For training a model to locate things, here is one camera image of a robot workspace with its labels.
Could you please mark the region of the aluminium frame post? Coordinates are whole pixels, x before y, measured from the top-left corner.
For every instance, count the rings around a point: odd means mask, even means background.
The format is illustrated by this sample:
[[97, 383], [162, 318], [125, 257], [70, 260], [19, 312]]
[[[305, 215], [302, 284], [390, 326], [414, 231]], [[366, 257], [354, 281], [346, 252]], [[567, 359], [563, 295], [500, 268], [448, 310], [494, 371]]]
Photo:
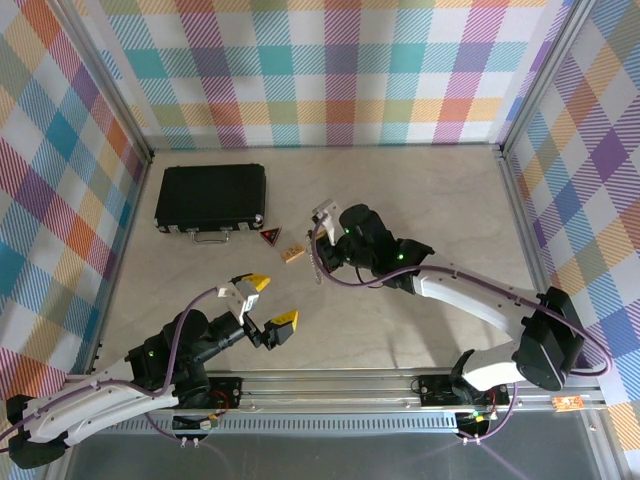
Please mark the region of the aluminium frame post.
[[597, 0], [548, 0], [508, 87], [488, 140], [508, 158]]
[[86, 69], [114, 111], [123, 130], [131, 138], [134, 149], [144, 163], [150, 165], [153, 162], [154, 150], [145, 139], [133, 112], [119, 91], [102, 55], [95, 47], [80, 15], [73, 6], [72, 0], [47, 0], [47, 3], [69, 35], [71, 43], [86, 64]]

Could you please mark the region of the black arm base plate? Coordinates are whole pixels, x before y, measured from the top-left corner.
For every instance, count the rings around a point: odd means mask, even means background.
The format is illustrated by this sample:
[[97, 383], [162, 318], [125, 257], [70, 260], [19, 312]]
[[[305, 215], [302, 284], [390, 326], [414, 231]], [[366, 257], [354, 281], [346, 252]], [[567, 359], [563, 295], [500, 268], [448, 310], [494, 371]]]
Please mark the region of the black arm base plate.
[[176, 385], [181, 409], [233, 410], [240, 404], [243, 379], [213, 376], [186, 380]]
[[493, 396], [480, 391], [461, 378], [449, 375], [421, 375], [410, 384], [423, 407], [492, 405]]

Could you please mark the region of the aluminium side rail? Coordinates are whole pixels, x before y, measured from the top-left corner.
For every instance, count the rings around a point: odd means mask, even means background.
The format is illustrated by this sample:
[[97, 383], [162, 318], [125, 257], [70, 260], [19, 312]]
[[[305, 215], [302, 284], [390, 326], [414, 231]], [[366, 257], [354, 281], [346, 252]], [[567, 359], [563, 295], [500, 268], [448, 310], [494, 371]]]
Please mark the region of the aluminium side rail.
[[535, 312], [538, 311], [539, 308], [545, 310], [537, 294], [545, 294], [547, 292], [551, 286], [550, 278], [545, 269], [537, 237], [533, 225], [530, 222], [525, 202], [519, 190], [517, 178], [508, 156], [504, 154], [497, 145], [493, 146], [493, 154], [505, 190], [507, 203], [514, 219], [517, 237], [529, 277], [533, 284], [533, 293], [522, 297], [521, 300], [523, 301], [523, 305], [529, 308], [529, 314], [535, 316]]

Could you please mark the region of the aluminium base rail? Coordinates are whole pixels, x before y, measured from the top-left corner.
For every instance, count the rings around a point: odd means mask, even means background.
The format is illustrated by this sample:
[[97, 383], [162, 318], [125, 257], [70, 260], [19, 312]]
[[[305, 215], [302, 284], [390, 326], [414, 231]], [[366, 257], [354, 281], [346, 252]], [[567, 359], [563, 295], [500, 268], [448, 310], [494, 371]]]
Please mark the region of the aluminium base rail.
[[[555, 396], [580, 395], [584, 410], [601, 410], [604, 395], [595, 379], [571, 378], [559, 392], [548, 392], [527, 382], [502, 384], [490, 389], [494, 403], [481, 406], [426, 406], [410, 389], [421, 375], [448, 375], [438, 369], [334, 369], [272, 371], [210, 371], [208, 377], [241, 377], [239, 407], [155, 410], [99, 431], [156, 428], [181, 442], [210, 435], [266, 433], [272, 435], [373, 436], [392, 433], [452, 433], [463, 442], [480, 442], [516, 412], [556, 412]], [[458, 424], [456, 414], [490, 411], [491, 422]], [[211, 431], [172, 429], [174, 415], [219, 415], [219, 427]]]

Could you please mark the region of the grey metal panel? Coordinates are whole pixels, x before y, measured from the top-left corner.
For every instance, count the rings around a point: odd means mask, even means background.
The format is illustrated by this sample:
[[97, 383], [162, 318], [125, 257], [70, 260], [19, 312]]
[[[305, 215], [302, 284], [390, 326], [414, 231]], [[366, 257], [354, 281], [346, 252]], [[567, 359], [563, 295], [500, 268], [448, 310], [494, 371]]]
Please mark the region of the grey metal panel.
[[65, 480], [604, 480], [579, 442], [462, 445], [448, 436], [224, 436], [181, 448], [159, 435], [98, 435]]

